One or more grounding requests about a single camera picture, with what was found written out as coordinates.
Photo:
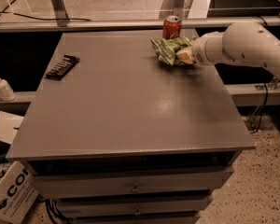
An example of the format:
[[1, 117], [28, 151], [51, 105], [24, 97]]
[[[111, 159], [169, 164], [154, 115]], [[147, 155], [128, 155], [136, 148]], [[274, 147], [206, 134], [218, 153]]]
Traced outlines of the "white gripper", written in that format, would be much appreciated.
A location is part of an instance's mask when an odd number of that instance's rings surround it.
[[178, 64], [194, 64], [194, 61], [199, 65], [213, 65], [206, 55], [206, 44], [209, 40], [208, 35], [191, 40], [191, 47], [186, 47], [176, 53]]

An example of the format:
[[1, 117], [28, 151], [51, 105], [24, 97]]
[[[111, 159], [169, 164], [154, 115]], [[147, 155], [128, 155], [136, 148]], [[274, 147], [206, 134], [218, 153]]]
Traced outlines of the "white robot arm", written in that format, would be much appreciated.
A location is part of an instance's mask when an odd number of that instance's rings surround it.
[[254, 22], [236, 22], [224, 32], [202, 35], [176, 58], [186, 64], [262, 67], [280, 79], [280, 40]]

